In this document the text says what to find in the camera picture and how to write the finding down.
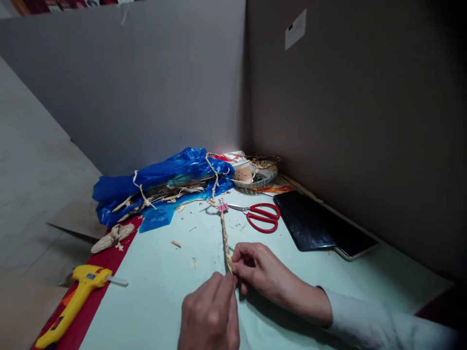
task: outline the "paper note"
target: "paper note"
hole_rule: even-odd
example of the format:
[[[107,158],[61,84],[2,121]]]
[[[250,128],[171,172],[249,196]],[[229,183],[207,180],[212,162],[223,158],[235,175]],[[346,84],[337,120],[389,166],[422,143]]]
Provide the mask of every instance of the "paper note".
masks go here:
[[[305,35],[306,9],[286,29],[286,50]]]

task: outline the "blue plastic bag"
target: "blue plastic bag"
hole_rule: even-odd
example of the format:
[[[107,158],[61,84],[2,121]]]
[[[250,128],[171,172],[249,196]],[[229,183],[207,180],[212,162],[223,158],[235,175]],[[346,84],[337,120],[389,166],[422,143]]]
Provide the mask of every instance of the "blue plastic bag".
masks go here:
[[[157,164],[149,165],[138,171],[136,183],[143,186],[143,191],[160,185],[162,182],[178,175],[183,178],[200,178],[205,175],[214,175],[206,161],[206,149],[185,148],[177,155]],[[213,168],[218,173],[226,175],[219,176],[219,185],[216,187],[216,195],[231,189],[234,184],[231,179],[234,176],[232,165],[219,159],[210,158]],[[113,213],[117,205],[125,201],[129,196],[140,192],[133,184],[134,175],[130,176],[101,176],[94,185],[92,198],[99,202],[96,212],[101,224],[107,227],[114,226],[124,215],[137,208],[143,202],[141,196],[138,201],[126,208]],[[207,189],[200,193],[193,193],[178,198],[175,203],[161,202],[153,203],[157,210],[152,207],[142,211],[144,221],[140,226],[140,232],[146,232],[170,224],[176,208],[183,202],[196,198],[207,199],[211,197],[215,179],[208,183]]]

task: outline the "sleeve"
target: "sleeve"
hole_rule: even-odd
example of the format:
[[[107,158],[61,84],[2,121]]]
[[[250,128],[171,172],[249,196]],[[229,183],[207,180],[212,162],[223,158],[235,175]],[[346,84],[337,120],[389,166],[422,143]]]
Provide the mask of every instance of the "sleeve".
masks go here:
[[[327,331],[359,349],[429,350],[456,345],[458,334],[451,328],[322,289],[333,316]]]

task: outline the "red scissors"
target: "red scissors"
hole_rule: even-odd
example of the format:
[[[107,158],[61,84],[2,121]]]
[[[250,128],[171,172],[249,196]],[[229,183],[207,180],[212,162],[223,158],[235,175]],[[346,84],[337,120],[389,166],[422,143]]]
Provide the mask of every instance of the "red scissors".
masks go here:
[[[277,230],[277,226],[279,225],[279,224],[278,224],[278,221],[279,221],[279,218],[280,218],[280,216],[281,216],[281,211],[280,211],[279,208],[276,207],[274,204],[270,204],[270,203],[259,203],[259,204],[252,205],[251,207],[239,207],[239,206],[236,206],[236,205],[234,205],[234,204],[227,204],[227,205],[229,206],[229,208],[242,211],[244,214],[246,214],[248,222],[250,223],[251,226],[253,226],[253,228],[254,228],[255,230],[258,230],[258,231],[260,231],[260,232],[262,232],[262,233],[273,233],[274,231]],[[269,208],[274,209],[274,211],[275,211],[276,213],[275,213],[275,214],[272,214],[272,213],[267,212],[267,211],[265,211],[265,210],[258,209],[258,207],[269,207]],[[255,213],[257,213],[257,214],[264,215],[264,216],[259,216],[259,215],[251,214],[251,213],[249,213],[248,211],[252,211],[252,212],[255,212]],[[267,222],[267,223],[274,224],[274,227],[273,227],[273,228],[269,228],[269,229],[260,228],[260,227],[256,226],[256,225],[251,221],[251,219],[256,219],[256,220],[259,220],[259,221],[263,221],[263,222]]]

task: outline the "binder clip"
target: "binder clip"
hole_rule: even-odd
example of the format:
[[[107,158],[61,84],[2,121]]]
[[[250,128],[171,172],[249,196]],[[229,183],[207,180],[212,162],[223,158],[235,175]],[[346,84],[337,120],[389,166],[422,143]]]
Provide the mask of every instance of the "binder clip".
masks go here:
[[[219,211],[226,211],[229,208],[229,205],[224,203],[224,198],[219,199],[219,206],[217,209]]]

